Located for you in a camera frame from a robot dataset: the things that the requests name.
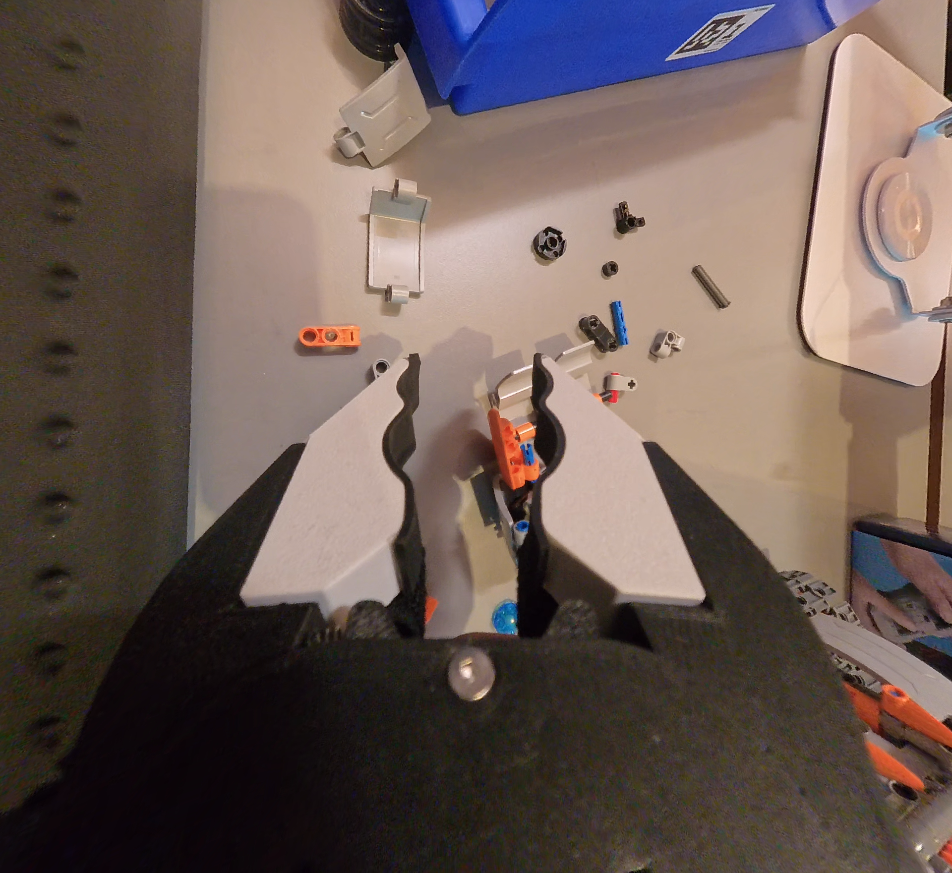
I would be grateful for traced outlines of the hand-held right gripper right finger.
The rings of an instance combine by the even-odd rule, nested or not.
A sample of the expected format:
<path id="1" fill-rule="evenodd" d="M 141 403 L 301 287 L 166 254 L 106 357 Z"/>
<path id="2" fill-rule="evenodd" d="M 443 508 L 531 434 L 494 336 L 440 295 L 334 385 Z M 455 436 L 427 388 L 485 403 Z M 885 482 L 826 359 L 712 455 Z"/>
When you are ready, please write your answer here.
<path id="1" fill-rule="evenodd" d="M 706 590 L 637 431 L 541 353 L 531 403 L 544 471 L 518 555 L 519 634 L 541 636 L 571 601 L 602 632 L 623 605 L 701 605 Z"/>

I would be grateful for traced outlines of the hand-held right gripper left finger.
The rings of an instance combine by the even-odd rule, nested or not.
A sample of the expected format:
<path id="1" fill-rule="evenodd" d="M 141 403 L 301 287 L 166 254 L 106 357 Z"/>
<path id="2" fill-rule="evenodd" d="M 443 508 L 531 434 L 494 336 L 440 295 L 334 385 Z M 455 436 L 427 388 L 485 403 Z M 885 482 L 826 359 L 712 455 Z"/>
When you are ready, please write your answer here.
<path id="1" fill-rule="evenodd" d="M 406 473 L 420 369 L 418 354 L 395 361 L 311 434 L 244 581 L 244 605 L 310 603 L 330 618 L 375 601 L 401 632 L 423 635 L 424 549 Z"/>

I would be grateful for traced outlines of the grey orange brick assembly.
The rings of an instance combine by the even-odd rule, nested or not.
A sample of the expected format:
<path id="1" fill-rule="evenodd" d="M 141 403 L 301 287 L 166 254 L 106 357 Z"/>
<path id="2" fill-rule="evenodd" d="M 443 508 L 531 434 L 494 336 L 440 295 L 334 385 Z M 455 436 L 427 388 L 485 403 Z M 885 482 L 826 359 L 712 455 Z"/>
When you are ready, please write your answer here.
<path id="1" fill-rule="evenodd" d="M 495 590 L 514 597 L 519 549 L 529 532 L 533 490 L 544 471 L 536 448 L 531 402 L 533 367 L 489 375 L 480 402 L 486 410 L 491 457 L 470 477 L 461 527 L 470 576 L 479 596 Z"/>

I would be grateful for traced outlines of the short dark grey axle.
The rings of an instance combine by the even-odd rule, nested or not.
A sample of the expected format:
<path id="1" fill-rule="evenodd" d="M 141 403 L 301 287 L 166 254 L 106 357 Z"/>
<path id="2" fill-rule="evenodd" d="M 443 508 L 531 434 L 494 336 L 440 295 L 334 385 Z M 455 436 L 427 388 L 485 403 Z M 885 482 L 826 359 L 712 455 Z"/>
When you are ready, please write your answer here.
<path id="1" fill-rule="evenodd" d="M 730 307 L 730 300 L 702 265 L 692 267 L 691 273 L 716 308 L 727 309 Z"/>

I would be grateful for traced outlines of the grey black brick model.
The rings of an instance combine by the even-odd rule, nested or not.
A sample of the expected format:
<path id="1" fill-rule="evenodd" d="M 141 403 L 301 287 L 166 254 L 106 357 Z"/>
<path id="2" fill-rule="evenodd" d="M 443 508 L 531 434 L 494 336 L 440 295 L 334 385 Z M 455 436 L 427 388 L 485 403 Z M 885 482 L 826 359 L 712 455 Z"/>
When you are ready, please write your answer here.
<path id="1" fill-rule="evenodd" d="M 826 582 L 799 570 L 781 579 L 824 642 L 863 727 L 866 751 L 899 819 L 950 796 L 950 680 L 918 654 L 864 628 Z M 931 726 L 923 729 L 923 724 Z"/>

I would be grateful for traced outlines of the grey hollow panel piece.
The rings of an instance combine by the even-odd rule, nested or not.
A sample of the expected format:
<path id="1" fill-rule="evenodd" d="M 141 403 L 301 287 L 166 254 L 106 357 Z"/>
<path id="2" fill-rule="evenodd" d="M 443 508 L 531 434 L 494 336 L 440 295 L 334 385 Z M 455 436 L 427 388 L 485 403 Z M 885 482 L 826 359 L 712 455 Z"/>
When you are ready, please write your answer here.
<path id="1" fill-rule="evenodd" d="M 422 239 L 431 200 L 411 179 L 372 190 L 367 226 L 366 284 L 388 305 L 401 307 L 424 288 Z"/>

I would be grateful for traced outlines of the picture box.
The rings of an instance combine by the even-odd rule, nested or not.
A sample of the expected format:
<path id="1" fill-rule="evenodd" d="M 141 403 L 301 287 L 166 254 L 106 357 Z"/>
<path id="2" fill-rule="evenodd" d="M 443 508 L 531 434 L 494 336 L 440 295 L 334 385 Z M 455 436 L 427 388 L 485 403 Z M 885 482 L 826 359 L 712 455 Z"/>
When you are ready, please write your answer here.
<path id="1" fill-rule="evenodd" d="M 866 629 L 950 676 L 950 526 L 885 515 L 856 520 L 849 601 Z"/>

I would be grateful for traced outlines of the black foam mat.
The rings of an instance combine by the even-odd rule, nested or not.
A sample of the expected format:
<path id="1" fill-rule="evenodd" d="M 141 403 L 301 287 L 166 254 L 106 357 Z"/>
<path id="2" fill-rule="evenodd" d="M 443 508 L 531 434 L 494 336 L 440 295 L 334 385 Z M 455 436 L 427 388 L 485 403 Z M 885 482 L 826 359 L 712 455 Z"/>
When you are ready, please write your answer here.
<path id="1" fill-rule="evenodd" d="M 202 0 L 2 0 L 2 811 L 184 551 Z"/>

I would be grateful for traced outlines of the white board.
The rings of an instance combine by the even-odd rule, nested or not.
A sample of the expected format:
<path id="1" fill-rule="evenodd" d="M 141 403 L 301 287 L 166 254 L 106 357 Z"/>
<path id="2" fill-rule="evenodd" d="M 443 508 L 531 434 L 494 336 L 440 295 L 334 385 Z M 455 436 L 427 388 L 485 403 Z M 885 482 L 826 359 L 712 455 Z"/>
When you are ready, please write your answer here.
<path id="1" fill-rule="evenodd" d="M 863 34 L 831 60 L 806 240 L 800 328 L 827 361 L 911 387 L 929 384 L 944 352 L 943 323 L 902 307 L 898 285 L 863 237 L 863 188 L 874 168 L 905 155 L 917 129 L 950 101 Z"/>

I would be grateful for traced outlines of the grey ridged panel piece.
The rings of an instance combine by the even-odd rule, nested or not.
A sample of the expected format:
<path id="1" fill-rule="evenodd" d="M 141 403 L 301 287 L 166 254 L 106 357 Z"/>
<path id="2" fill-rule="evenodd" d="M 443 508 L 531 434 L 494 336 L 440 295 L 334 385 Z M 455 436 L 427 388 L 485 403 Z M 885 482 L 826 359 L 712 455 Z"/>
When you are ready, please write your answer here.
<path id="1" fill-rule="evenodd" d="M 384 165 L 430 122 L 411 62 L 400 44 L 396 60 L 361 93 L 339 109 L 344 123 L 334 143 L 346 158 L 363 155 L 372 167 Z"/>

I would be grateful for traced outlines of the light blue metal stand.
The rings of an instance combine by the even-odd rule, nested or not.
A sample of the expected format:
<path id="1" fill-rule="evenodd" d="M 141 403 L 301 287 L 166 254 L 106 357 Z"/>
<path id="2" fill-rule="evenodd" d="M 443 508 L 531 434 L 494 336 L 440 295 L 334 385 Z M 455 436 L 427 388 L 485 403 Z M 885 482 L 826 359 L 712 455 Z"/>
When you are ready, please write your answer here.
<path id="1" fill-rule="evenodd" d="M 877 165 L 863 188 L 866 248 L 898 285 L 903 309 L 951 321 L 951 111 L 917 129 L 903 156 Z"/>

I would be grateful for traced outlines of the black toy wheel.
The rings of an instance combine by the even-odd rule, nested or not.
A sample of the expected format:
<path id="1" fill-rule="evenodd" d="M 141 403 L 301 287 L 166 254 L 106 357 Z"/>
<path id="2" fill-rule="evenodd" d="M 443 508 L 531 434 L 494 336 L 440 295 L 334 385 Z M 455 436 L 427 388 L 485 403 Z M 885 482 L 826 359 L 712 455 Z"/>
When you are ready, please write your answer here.
<path id="1" fill-rule="evenodd" d="M 339 0 L 339 21 L 351 45 L 389 67 L 406 50 L 414 27 L 406 0 Z"/>

